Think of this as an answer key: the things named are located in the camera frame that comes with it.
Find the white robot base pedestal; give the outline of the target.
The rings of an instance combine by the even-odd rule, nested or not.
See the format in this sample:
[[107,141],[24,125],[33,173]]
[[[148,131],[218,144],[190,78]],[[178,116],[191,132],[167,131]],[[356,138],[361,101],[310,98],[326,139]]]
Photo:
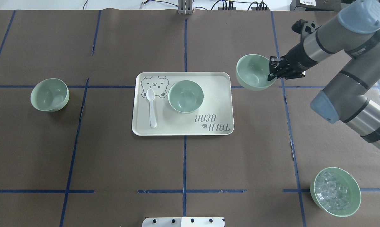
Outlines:
[[142,227],[225,227],[222,217],[149,217]]

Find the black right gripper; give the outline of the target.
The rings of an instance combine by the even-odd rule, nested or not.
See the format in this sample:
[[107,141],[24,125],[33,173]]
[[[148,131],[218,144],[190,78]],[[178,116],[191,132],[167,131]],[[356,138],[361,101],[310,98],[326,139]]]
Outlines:
[[302,43],[293,47],[286,55],[269,57],[267,81],[278,79],[299,79],[305,77],[306,70],[312,67],[312,59],[305,52]]

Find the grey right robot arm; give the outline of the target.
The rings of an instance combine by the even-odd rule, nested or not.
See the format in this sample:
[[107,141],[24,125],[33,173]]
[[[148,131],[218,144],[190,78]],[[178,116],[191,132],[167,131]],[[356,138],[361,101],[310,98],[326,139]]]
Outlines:
[[339,51],[351,60],[310,103],[330,123],[341,121],[380,150],[380,105],[365,96],[380,80],[380,3],[357,0],[322,26],[299,20],[300,42],[286,55],[270,57],[267,81],[298,79]]

